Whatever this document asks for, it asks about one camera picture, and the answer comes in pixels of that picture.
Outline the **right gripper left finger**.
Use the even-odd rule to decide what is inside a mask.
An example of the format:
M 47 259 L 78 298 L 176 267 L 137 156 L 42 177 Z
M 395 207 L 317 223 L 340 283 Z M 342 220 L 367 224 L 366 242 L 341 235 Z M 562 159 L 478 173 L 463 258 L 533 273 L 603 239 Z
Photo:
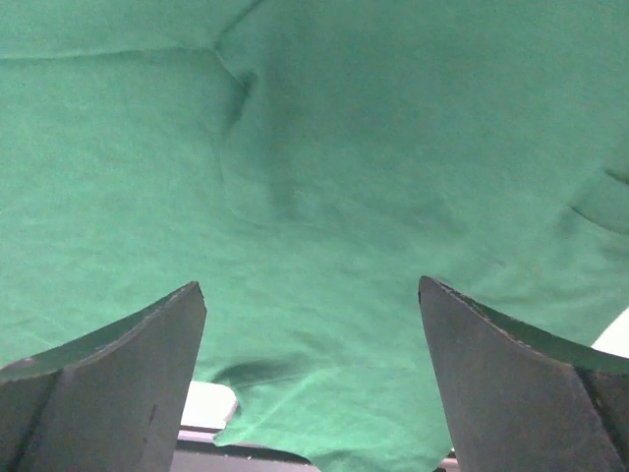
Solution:
M 190 282 L 3 367 L 2 470 L 169 470 L 205 319 Z

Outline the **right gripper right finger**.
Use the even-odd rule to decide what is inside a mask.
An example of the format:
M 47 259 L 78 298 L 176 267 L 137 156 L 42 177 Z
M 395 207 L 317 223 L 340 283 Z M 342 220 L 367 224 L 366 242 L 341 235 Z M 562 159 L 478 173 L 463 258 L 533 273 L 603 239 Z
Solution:
M 520 322 L 428 276 L 419 304 L 461 470 L 627 470 L 627 359 Z

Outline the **dark green t shirt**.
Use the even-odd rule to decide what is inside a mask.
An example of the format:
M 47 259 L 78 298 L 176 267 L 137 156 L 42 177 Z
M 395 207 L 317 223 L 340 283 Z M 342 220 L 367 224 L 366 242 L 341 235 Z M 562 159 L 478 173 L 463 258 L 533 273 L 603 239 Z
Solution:
M 1 361 L 189 281 L 223 445 L 451 447 L 427 275 L 589 345 L 628 305 L 624 1 L 5 1 Z

